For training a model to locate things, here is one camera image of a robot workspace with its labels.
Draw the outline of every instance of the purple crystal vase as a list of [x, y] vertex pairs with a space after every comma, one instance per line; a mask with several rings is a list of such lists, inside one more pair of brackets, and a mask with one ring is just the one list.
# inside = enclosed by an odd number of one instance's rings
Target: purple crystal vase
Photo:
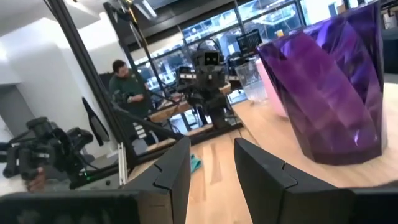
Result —
[[257, 50], [307, 157], [345, 165], [382, 154], [379, 1]]

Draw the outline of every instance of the dark hair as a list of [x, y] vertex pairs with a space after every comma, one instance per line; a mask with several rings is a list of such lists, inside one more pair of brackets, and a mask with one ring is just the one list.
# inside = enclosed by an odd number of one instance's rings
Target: dark hair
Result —
[[114, 62], [112, 63], [113, 72], [118, 73], [118, 72], [119, 72], [119, 69], [120, 69], [121, 67], [125, 66], [125, 65], [126, 65], [126, 63], [123, 62], [122, 60], [116, 60], [116, 61], [114, 61]]

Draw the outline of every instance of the green jacket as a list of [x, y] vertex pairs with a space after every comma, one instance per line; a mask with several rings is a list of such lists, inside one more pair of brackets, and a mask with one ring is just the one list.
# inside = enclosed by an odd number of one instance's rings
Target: green jacket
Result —
[[126, 102], [121, 103], [121, 107], [140, 118], [145, 118], [152, 108], [152, 101], [145, 88], [145, 81], [140, 75], [133, 74], [132, 70], [130, 70], [129, 74], [126, 78], [119, 78], [117, 75], [113, 75], [109, 81], [109, 93], [113, 95], [119, 90], [119, 94], [124, 96], [144, 95], [142, 101], [132, 103], [127, 103], [127, 97], [125, 97], [124, 100]]

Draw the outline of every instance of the clear plastic container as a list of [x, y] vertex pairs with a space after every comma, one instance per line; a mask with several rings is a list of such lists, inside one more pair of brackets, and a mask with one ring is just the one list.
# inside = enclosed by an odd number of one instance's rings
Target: clear plastic container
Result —
[[254, 62], [250, 61], [240, 65], [235, 68], [235, 71], [236, 74], [238, 74], [243, 91], [245, 92], [248, 100], [251, 100], [255, 103], [260, 103], [267, 99], [267, 93], [264, 88], [264, 84]]

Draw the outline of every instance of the teal cloth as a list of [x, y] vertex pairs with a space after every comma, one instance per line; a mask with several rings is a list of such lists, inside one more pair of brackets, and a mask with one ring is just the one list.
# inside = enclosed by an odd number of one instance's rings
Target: teal cloth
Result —
[[191, 174], [201, 167], [201, 160], [197, 159], [194, 154], [191, 154]]

